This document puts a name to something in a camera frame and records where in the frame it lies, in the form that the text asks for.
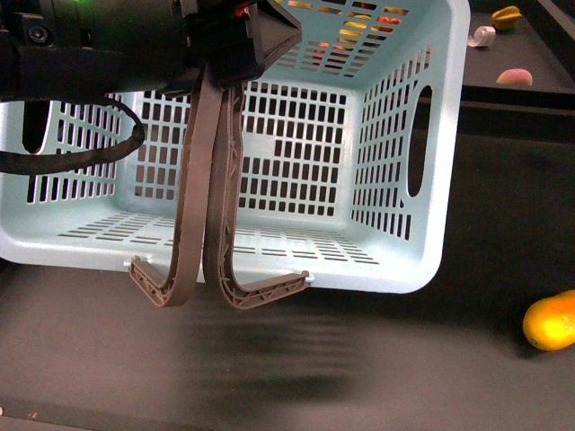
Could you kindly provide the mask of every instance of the dark table surface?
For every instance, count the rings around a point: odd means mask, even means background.
[[[521,321],[575,288],[573,166],[573,144],[459,136],[441,268],[409,295],[238,312],[200,286],[157,310],[126,274],[8,265],[0,428],[571,431],[575,347]]]

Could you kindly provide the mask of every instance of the white object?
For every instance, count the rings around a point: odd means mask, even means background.
[[[483,25],[479,27],[473,36],[467,39],[467,46],[471,48],[490,47],[495,41],[495,29],[493,27]]]
[[[393,6],[406,12],[393,14],[352,0],[309,4],[283,3],[302,23],[303,41],[247,84],[238,279],[308,270],[312,286],[419,289],[441,258],[469,5],[398,0]],[[425,164],[411,196],[411,125],[428,86]],[[121,97],[146,124],[146,146],[85,172],[0,175],[0,256],[126,271],[138,255],[167,269],[189,104]],[[23,151],[22,113],[23,103],[0,104],[3,150]],[[41,152],[109,143],[131,127],[111,109],[54,102]]]

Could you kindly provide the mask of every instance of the basket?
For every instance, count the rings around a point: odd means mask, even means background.
[[[245,88],[235,273],[243,283],[308,271],[317,287],[421,288],[443,245],[469,6],[282,6],[302,23],[303,41]],[[412,130],[422,93],[431,97],[423,152]],[[116,97],[142,118],[146,143],[115,164],[0,175],[2,258],[127,270],[140,256],[167,272],[190,103],[153,92]],[[0,104],[5,151],[22,151],[24,110]],[[44,154],[113,145],[132,126],[112,108],[60,102],[47,125]],[[420,184],[410,183],[411,170]]]

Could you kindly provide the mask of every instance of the toy fruit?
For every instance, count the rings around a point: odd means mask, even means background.
[[[516,6],[509,6],[494,13],[491,16],[491,24],[499,31],[515,29],[522,16]]]
[[[497,84],[533,85],[533,76],[525,69],[508,69],[497,78]]]
[[[541,350],[560,350],[575,343],[575,290],[537,301],[523,318],[523,332]]]

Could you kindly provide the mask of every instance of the orange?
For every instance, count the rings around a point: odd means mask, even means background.
[[[541,350],[560,350],[575,343],[575,290],[531,305],[523,318],[523,332]]]

